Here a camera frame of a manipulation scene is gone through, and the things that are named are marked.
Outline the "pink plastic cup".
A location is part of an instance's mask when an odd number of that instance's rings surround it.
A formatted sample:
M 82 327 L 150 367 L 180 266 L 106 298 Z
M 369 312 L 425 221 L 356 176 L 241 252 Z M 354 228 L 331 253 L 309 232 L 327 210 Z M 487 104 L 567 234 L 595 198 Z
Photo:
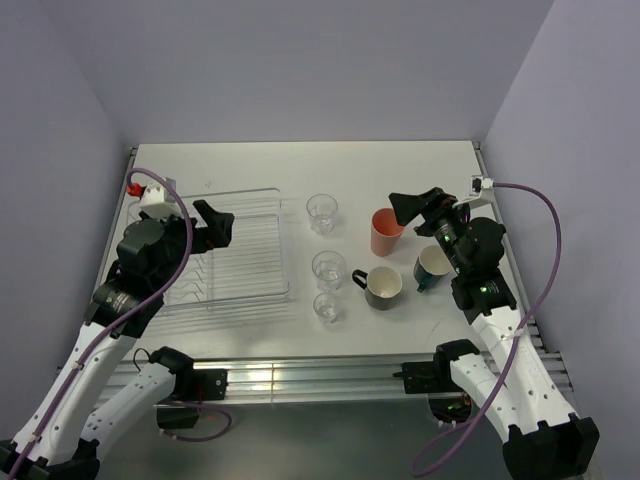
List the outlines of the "pink plastic cup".
M 370 248 L 373 254 L 385 257 L 392 253 L 404 232 L 404 227 L 396 221 L 392 208 L 376 211 L 371 218 Z

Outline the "teal ceramic mug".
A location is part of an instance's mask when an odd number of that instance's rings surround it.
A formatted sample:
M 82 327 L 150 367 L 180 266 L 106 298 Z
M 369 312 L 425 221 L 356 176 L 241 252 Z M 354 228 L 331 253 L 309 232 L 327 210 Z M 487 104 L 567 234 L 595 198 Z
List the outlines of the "teal ceramic mug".
M 452 266 L 441 248 L 437 245 L 425 247 L 418 255 L 413 278 L 417 291 L 423 293 L 433 288 L 443 277 L 452 271 Z

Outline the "black ceramic mug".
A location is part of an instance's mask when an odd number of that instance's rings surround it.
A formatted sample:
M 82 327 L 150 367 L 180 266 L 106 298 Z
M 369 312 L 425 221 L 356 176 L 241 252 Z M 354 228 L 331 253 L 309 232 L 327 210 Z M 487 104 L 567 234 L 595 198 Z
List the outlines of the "black ceramic mug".
M 367 304 L 378 311 L 387 311 L 394 307 L 403 288 L 401 275 L 394 269 L 378 266 L 370 272 L 355 269 L 352 281 L 364 290 Z

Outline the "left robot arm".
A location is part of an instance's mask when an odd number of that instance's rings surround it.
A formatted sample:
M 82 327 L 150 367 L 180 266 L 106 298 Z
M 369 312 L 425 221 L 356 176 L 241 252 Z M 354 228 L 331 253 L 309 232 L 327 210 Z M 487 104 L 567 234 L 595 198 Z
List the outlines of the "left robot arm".
M 164 304 L 189 257 L 226 248 L 235 217 L 206 201 L 144 207 L 126 227 L 106 281 L 94 292 L 74 350 L 27 424 L 1 443 L 1 469 L 11 479 L 93 479 L 125 428 L 158 402 L 190 398 L 194 361 L 170 347 L 153 352 L 133 382 L 96 405 L 124 355 Z

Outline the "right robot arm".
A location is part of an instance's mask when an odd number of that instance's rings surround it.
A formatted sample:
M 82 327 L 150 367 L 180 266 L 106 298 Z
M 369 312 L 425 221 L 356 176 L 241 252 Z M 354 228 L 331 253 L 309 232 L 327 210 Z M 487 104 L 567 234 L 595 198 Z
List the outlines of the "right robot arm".
M 482 420 L 502 441 L 502 455 L 514 479 L 570 479 L 584 474 L 600 438 L 590 417 L 580 417 L 558 390 L 527 329 L 534 308 L 522 311 L 499 262 L 505 227 L 487 217 L 469 215 L 471 202 L 440 188 L 423 194 L 389 196 L 398 224 L 416 217 L 419 236 L 432 237 L 455 272 L 451 281 L 456 306 L 484 342 L 498 368 L 493 373 L 469 340 L 438 346 L 433 378 L 443 389 L 460 388 L 479 408 L 468 421 L 452 427 L 460 435 L 433 465 L 414 468 L 427 477 L 451 460 Z

